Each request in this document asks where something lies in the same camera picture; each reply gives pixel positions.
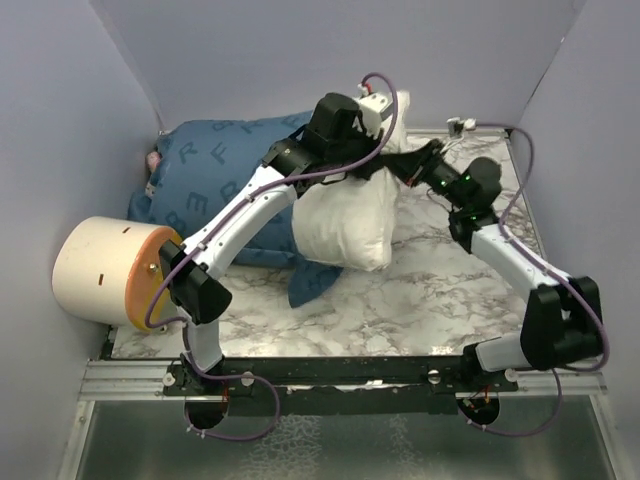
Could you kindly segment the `white pillow with red logo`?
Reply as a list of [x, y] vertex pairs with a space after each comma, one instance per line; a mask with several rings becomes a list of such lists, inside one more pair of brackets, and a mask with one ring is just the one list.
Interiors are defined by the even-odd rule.
[[332, 176], [315, 184], [293, 205], [292, 230], [307, 260], [363, 271], [392, 260], [399, 180], [385, 167], [369, 179]]

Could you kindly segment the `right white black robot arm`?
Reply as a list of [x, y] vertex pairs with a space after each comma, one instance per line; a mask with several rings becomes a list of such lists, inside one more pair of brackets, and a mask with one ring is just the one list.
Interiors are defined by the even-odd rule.
[[384, 163], [404, 185], [426, 184], [447, 200], [452, 239], [526, 302], [519, 332], [465, 347], [459, 378], [467, 389], [483, 390], [497, 371], [572, 370], [588, 358], [607, 359], [597, 284], [549, 265], [496, 215], [493, 203], [502, 187], [495, 160], [478, 157], [459, 172], [446, 162], [443, 143], [432, 140], [414, 152], [387, 155]]

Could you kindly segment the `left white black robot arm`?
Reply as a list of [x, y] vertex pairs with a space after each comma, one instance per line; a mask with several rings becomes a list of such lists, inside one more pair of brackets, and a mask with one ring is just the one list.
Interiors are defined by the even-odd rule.
[[219, 317], [232, 294], [221, 283], [237, 254], [306, 188], [331, 175], [350, 172], [380, 154], [398, 119], [394, 92], [364, 89], [358, 98], [328, 93], [308, 123], [276, 141], [247, 185], [199, 231], [159, 249], [163, 282], [180, 311], [186, 382], [195, 392], [214, 392], [226, 380], [219, 365]]

